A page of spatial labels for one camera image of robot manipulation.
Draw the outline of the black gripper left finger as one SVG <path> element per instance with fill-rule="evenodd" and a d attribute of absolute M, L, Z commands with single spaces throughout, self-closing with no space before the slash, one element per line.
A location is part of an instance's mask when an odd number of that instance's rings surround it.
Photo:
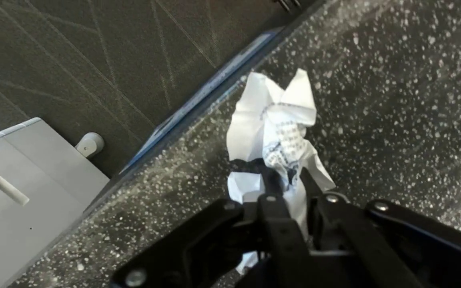
<path fill-rule="evenodd" d="M 263 160 L 233 162 L 236 182 L 254 186 L 244 192 L 247 221 L 257 227 L 258 248 L 254 264 L 238 283 L 239 288 L 310 288 L 310 248 L 303 230 L 291 210 L 287 197 L 292 190 L 302 194 L 302 219 L 307 219 L 307 190 L 295 170 L 286 174 L 270 168 Z"/>

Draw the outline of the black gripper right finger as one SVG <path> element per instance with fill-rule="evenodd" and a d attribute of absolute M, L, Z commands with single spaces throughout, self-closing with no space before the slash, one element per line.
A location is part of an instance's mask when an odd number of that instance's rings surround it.
<path fill-rule="evenodd" d="M 308 189 L 308 227 L 331 288 L 423 288 L 422 280 L 396 251 L 385 230 L 366 208 L 339 192 L 324 192 L 302 173 Z"/>

